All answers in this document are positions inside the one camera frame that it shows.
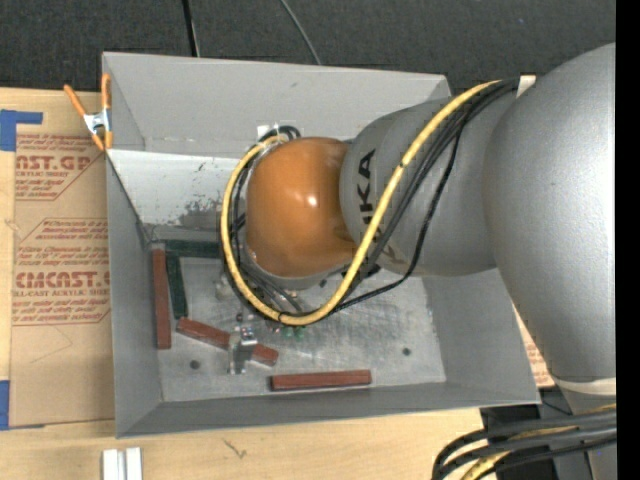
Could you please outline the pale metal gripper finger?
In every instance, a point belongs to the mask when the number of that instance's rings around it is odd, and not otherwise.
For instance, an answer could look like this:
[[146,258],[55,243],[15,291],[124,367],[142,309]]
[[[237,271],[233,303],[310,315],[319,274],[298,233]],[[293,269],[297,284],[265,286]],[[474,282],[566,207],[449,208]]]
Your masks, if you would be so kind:
[[240,326],[231,333],[228,345],[228,372],[231,375],[246,372],[246,363],[251,360],[257,344],[258,340],[251,326]]

